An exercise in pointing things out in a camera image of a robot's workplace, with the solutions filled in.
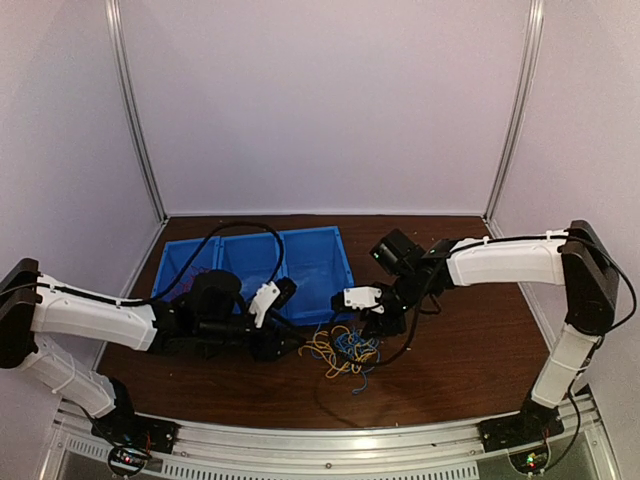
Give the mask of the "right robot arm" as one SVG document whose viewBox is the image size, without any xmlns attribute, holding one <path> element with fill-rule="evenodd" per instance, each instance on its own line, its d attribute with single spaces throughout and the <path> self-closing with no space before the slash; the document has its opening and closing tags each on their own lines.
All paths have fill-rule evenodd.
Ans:
<svg viewBox="0 0 640 480">
<path fill-rule="evenodd" d="M 428 249 L 394 229 L 370 254 L 394 281 L 367 290 L 361 317 L 368 337 L 405 332 L 407 311 L 418 312 L 426 298 L 454 288 L 498 283 L 563 287 L 564 324 L 513 419 L 513 433 L 522 441 L 535 440 L 550 426 L 606 335 L 621 325 L 616 303 L 625 276 L 586 221 L 541 235 L 441 239 Z"/>
</svg>

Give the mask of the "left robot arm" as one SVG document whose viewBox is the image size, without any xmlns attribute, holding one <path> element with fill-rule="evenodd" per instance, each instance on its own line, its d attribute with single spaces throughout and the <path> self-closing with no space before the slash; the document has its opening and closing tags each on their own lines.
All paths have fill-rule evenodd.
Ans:
<svg viewBox="0 0 640 480">
<path fill-rule="evenodd" d="M 133 444 L 143 436 L 144 424 L 127 388 L 77 363 L 50 334 L 153 354 L 240 345 L 256 361 L 274 361 L 302 346 L 302 336 L 279 313 L 296 292 L 291 279 L 261 285 L 249 301 L 241 288 L 234 274 L 208 270 L 173 299 L 103 297 L 60 284 L 42 274 L 36 260 L 25 258 L 1 282 L 1 366 L 31 372 L 121 443 Z"/>
</svg>

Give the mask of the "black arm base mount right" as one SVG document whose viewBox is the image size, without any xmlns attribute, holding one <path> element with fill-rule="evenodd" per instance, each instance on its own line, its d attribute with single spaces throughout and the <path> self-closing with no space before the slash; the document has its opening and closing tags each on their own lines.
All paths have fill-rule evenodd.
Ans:
<svg viewBox="0 0 640 480">
<path fill-rule="evenodd" d="M 477 428 L 486 453 L 539 444 L 565 431 L 561 420 L 539 421 L 520 413 L 481 421 Z"/>
</svg>

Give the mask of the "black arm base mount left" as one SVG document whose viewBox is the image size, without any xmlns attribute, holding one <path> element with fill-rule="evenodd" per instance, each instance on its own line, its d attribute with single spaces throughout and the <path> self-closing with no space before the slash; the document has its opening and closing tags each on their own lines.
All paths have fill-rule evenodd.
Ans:
<svg viewBox="0 0 640 480">
<path fill-rule="evenodd" d="M 108 424 L 103 419 L 92 420 L 91 434 L 110 444 L 137 450 L 171 454 L 177 438 L 177 423 L 147 416 L 137 416 L 131 423 Z"/>
</svg>

